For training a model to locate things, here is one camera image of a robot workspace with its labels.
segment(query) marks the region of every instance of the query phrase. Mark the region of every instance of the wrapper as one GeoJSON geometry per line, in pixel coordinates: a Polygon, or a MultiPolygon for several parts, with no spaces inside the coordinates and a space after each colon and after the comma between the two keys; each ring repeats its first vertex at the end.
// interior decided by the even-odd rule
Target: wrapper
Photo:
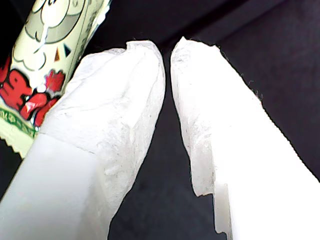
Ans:
{"type": "Polygon", "coordinates": [[[110,0],[36,0],[0,67],[0,138],[24,158],[64,94],[110,0]]]}

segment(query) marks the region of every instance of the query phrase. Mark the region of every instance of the candy wrapper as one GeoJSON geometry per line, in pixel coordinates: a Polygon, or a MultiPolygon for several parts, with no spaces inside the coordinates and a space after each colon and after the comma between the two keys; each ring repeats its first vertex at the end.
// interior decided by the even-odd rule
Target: candy wrapper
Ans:
{"type": "Polygon", "coordinates": [[[110,0],[36,0],[0,67],[0,138],[24,158],[64,94],[110,0]]]}

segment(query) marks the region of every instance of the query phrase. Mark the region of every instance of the green stripe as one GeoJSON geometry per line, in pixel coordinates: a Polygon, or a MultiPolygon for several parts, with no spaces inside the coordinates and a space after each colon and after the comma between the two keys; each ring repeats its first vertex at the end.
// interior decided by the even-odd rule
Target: green stripe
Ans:
{"type": "Polygon", "coordinates": [[[20,131],[24,132],[29,137],[33,139],[35,138],[37,132],[36,129],[24,124],[14,113],[0,107],[0,118],[5,120],[8,124],[16,126],[20,131]]]}

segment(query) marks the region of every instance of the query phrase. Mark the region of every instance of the dark background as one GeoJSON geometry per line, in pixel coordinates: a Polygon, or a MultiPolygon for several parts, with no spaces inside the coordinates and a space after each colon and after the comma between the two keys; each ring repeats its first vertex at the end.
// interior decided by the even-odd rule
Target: dark background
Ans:
{"type": "MultiPolygon", "coordinates": [[[[1,4],[12,16],[0,16],[3,61],[33,0],[1,4]]],[[[111,223],[110,240],[226,239],[214,229],[212,196],[197,198],[191,187],[168,71],[170,52],[182,36],[221,46],[249,87],[263,95],[270,117],[320,179],[318,0],[113,0],[85,54],[151,39],[164,55],[168,74],[154,138],[132,191],[111,223]]],[[[0,197],[20,163],[1,140],[0,197]]]]}

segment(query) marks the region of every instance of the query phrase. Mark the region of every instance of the white fabric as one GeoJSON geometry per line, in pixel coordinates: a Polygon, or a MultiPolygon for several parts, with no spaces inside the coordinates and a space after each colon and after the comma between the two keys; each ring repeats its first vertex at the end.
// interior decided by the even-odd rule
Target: white fabric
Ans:
{"type": "Polygon", "coordinates": [[[320,183],[220,49],[183,38],[171,81],[192,186],[197,196],[213,193],[217,232],[320,239],[320,183]]]}
{"type": "Polygon", "coordinates": [[[86,56],[0,204],[0,238],[105,240],[164,95],[163,59],[152,42],[86,56]]]}

